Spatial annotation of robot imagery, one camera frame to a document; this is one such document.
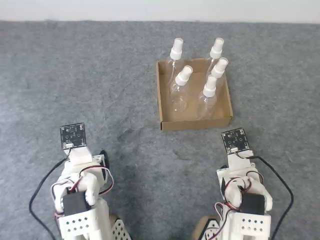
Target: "circuit board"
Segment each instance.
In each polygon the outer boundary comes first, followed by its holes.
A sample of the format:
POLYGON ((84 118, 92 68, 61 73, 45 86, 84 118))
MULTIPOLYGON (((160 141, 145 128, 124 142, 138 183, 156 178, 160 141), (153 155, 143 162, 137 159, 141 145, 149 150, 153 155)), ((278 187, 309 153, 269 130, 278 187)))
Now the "circuit board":
POLYGON ((87 146, 85 124, 83 122, 60 126, 63 150, 87 146))
POLYGON ((245 130, 242 127, 222 132, 221 136, 227 154, 250 149, 245 130))

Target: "black cable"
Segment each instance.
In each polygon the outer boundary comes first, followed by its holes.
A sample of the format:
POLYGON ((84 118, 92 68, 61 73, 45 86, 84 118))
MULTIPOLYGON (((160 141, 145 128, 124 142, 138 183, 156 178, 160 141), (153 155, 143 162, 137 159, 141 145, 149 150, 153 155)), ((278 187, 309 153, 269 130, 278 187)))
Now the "black cable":
POLYGON ((34 191, 34 194, 32 195, 30 201, 29 201, 29 212, 30 214, 34 217, 35 220, 37 220, 37 222, 49 233, 49 235, 51 236, 52 240, 56 240, 55 235, 52 233, 52 231, 46 226, 46 224, 40 220, 40 218, 34 213, 34 211, 32 210, 32 203, 34 202, 37 194, 39 193, 42 185, 44 184, 45 180, 49 177, 49 175, 57 168, 59 167, 65 160, 68 159, 69 155, 71 152, 71 148, 68 152, 68 154, 66 155, 66 157, 64 159, 62 159, 61 161, 57 162, 53 168, 42 178, 42 180, 40 181, 38 187, 36 188, 36 190, 34 191))
POLYGON ((280 225, 282 224, 284 218, 286 217, 287 213, 289 212, 289 210, 291 209, 292 205, 294 204, 294 194, 293 192, 291 191, 290 187, 288 186, 288 184, 286 183, 286 181, 279 175, 279 173, 277 173, 277 171, 266 161, 264 160, 261 156, 247 156, 247 157, 243 157, 243 156, 239 156, 239 154, 236 152, 235 153, 239 158, 242 158, 242 159, 259 159, 261 160, 265 165, 267 165, 271 170, 272 172, 278 177, 278 179, 283 183, 283 185, 285 186, 285 188, 288 190, 289 194, 290 194, 290 203, 289 203, 289 206, 285 209, 285 211, 283 212, 283 214, 281 215, 279 221, 277 222, 276 226, 275 226, 275 229, 273 231, 273 234, 272 234, 272 237, 271 237, 271 240, 274 240, 275 237, 276 237, 276 234, 280 228, 280 225))

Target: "red wire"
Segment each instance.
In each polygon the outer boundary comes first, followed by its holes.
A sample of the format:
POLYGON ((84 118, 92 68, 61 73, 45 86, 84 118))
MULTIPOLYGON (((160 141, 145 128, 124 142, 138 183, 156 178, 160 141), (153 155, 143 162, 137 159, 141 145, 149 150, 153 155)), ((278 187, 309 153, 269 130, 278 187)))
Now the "red wire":
POLYGON ((105 194, 105 193, 109 192, 110 189, 113 188, 115 182, 114 182, 114 178, 113 178, 112 175, 111 175, 110 170, 109 170, 107 167, 105 167, 105 166, 96 165, 96 166, 87 166, 87 167, 83 168, 83 169, 79 172, 79 179, 78 179, 78 180, 75 182, 75 184, 72 186, 72 188, 71 188, 71 190, 70 190, 71 192, 73 192, 73 191, 75 190, 75 188, 78 186, 78 184, 79 184, 79 182, 80 182, 80 180, 81 180, 81 173, 83 173, 84 171, 89 170, 89 169, 106 169, 106 170, 109 172, 109 175, 110 175, 110 178, 111 178, 111 180, 112 180, 112 183, 111 183, 111 185, 110 185, 107 189, 99 192, 99 195, 105 194))

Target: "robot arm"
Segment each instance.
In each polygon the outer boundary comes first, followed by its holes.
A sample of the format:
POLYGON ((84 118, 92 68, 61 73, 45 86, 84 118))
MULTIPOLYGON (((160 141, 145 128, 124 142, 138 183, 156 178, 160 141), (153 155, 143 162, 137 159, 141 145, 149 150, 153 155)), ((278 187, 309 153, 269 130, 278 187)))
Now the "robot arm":
POLYGON ((61 237, 64 240, 113 240, 115 225, 111 225, 107 202, 99 197, 114 184, 107 153, 91 155, 86 146, 83 123, 62 126, 60 132, 68 161, 57 182, 51 186, 51 195, 61 237), (110 180, 111 185, 100 192, 110 180))

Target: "perforated bracket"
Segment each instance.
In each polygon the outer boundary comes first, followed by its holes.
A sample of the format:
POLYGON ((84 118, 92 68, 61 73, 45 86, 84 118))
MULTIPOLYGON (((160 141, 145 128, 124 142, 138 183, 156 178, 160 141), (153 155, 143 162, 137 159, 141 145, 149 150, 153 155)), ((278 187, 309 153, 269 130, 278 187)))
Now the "perforated bracket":
POLYGON ((94 232, 99 229, 97 209, 63 216, 59 218, 61 236, 63 239, 94 232))
POLYGON ((270 215, 235 212, 232 214, 231 231, 246 236, 270 236, 270 215))
POLYGON ((212 236, 215 235, 218 232, 218 230, 219 230, 219 224, 217 220, 209 219, 199 240, 206 240, 206 239, 212 238, 212 236))
POLYGON ((112 235, 114 240, 131 240, 129 233, 125 228, 125 224, 121 219, 117 219, 112 227, 112 235))

